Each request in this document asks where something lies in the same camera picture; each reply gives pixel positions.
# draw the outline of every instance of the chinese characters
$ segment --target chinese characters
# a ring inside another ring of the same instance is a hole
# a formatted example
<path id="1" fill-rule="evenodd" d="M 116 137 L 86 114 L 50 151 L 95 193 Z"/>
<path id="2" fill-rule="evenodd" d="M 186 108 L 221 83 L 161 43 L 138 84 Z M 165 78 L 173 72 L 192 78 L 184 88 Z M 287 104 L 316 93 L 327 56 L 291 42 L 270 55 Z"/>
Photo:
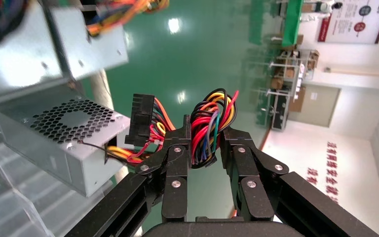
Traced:
<path id="1" fill-rule="evenodd" d="M 338 203 L 338 189 L 335 187 L 335 184 L 338 182 L 336 178 L 338 177 L 338 173 L 336 171 L 338 167 L 338 157 L 336 156 L 336 144 L 333 142 L 328 142 L 326 149 L 326 195 L 332 199 L 332 201 Z"/>
<path id="2" fill-rule="evenodd" d="M 314 184 L 316 186 L 317 185 L 317 176 L 318 175 L 319 174 L 317 173 L 316 169 L 307 168 L 307 178 L 306 178 L 306 180 L 309 183 Z"/>

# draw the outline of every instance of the doorway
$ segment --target doorway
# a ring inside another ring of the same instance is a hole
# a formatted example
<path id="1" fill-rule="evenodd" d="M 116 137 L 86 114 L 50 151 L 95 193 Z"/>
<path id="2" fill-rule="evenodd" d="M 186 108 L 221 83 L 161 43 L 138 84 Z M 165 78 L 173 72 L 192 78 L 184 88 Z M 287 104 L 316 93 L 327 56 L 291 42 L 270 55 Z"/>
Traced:
<path id="1" fill-rule="evenodd" d="M 301 112 L 290 112 L 288 119 L 329 127 L 341 89 L 320 85 L 305 85 Z"/>

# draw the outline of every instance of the sign board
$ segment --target sign board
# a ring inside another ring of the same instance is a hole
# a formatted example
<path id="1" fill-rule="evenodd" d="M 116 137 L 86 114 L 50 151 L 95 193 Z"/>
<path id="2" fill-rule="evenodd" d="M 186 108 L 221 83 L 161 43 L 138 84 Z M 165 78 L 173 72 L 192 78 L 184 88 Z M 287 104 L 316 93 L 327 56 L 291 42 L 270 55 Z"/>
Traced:
<path id="1" fill-rule="evenodd" d="M 334 9 L 323 19 L 319 42 L 378 43 L 379 0 L 337 0 L 341 9 Z"/>

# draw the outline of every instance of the power supply unit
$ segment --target power supply unit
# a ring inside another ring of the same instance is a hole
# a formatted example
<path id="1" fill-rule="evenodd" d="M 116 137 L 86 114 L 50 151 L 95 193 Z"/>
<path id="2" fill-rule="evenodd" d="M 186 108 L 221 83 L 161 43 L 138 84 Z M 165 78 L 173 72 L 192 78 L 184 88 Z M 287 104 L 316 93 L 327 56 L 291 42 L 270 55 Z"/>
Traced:
<path id="1" fill-rule="evenodd" d="M 7 146 L 79 193 L 90 196 L 123 166 L 98 148 L 130 119 L 66 86 L 0 104 L 0 133 Z"/>

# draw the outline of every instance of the black connector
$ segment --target black connector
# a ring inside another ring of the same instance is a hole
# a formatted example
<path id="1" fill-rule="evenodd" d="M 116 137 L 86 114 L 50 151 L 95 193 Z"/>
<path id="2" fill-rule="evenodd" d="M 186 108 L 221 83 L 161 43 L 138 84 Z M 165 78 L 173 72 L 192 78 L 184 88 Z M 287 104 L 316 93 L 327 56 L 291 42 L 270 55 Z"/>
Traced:
<path id="1" fill-rule="evenodd" d="M 142 147 L 150 138 L 150 124 L 154 105 L 154 95 L 134 94 L 131 107 L 130 131 L 125 143 Z"/>

